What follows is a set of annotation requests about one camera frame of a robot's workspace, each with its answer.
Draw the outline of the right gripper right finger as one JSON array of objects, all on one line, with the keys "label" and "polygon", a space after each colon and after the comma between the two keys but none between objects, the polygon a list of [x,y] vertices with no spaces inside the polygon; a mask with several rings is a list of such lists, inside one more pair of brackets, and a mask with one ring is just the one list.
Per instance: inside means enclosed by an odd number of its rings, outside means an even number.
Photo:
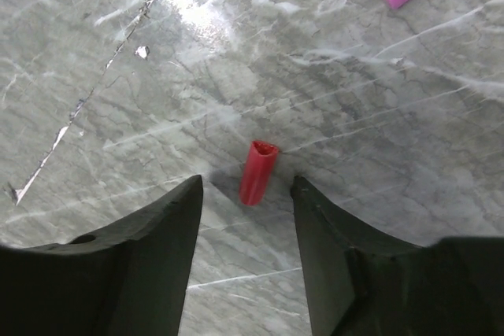
[{"label": "right gripper right finger", "polygon": [[503,240],[447,237],[417,246],[291,187],[315,335],[500,335]]}]

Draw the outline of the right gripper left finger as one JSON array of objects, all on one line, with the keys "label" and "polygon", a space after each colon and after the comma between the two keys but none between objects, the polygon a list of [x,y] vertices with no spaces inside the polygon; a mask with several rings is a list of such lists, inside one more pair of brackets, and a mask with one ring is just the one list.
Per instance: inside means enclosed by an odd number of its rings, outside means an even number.
[{"label": "right gripper left finger", "polygon": [[202,200],[194,175],[67,244],[2,247],[2,334],[178,334]]}]

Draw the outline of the red pen cap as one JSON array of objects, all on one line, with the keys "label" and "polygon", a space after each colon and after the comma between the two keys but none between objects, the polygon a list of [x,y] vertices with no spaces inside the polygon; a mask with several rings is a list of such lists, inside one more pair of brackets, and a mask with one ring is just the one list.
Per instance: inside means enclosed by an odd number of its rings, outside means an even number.
[{"label": "red pen cap", "polygon": [[257,205],[263,198],[279,152],[277,146],[261,140],[250,144],[239,187],[239,198],[244,205]]}]

